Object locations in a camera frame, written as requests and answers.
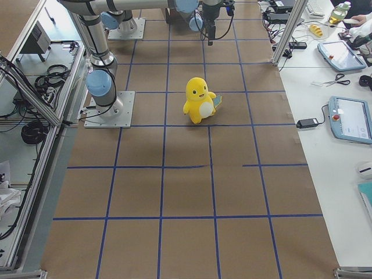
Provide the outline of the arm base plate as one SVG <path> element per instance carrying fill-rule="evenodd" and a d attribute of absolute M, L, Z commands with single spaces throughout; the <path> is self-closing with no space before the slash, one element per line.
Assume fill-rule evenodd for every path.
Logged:
<path fill-rule="evenodd" d="M 118 91 L 116 102 L 112 107 L 103 108 L 97 106 L 93 97 L 90 106 L 93 109 L 87 111 L 84 119 L 85 128 L 130 128 L 133 115 L 135 92 Z"/>
<path fill-rule="evenodd" d="M 128 21 L 123 21 L 118 28 L 110 30 L 108 40 L 111 41 L 127 41 L 141 40 L 144 36 L 145 18 L 131 18 Z"/>

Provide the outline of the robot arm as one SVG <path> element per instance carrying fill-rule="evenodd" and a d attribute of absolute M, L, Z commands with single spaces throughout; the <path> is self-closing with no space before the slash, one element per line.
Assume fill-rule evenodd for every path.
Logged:
<path fill-rule="evenodd" d="M 78 33 L 91 53 L 91 63 L 97 68 L 117 65 L 114 54 L 109 50 L 102 19 L 107 17 L 115 26 L 123 20 L 130 20 L 136 9 L 174 9 L 191 17 L 196 22 L 196 10 L 202 6 L 202 25 L 196 29 L 207 38 L 211 46 L 216 38 L 215 20 L 220 9 L 227 7 L 227 1 L 60 1 L 72 17 L 80 22 Z"/>
<path fill-rule="evenodd" d="M 195 32 L 202 30 L 204 27 L 203 19 L 197 9 L 192 13 L 185 13 L 177 9 L 164 9 L 163 15 L 167 23 L 170 23 L 171 19 L 183 18 L 188 23 L 189 28 Z M 101 20 L 104 27 L 108 30 L 120 29 L 123 34 L 130 34 L 137 30 L 137 23 L 133 19 L 131 10 L 102 12 Z"/>

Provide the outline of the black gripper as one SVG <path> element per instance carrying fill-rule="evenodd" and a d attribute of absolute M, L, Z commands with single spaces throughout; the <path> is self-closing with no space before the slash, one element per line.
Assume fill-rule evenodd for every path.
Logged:
<path fill-rule="evenodd" d="M 206 35 L 208 46 L 212 46 L 216 38 L 215 21 L 220 14 L 221 0 L 202 0 L 203 16 L 206 19 Z"/>

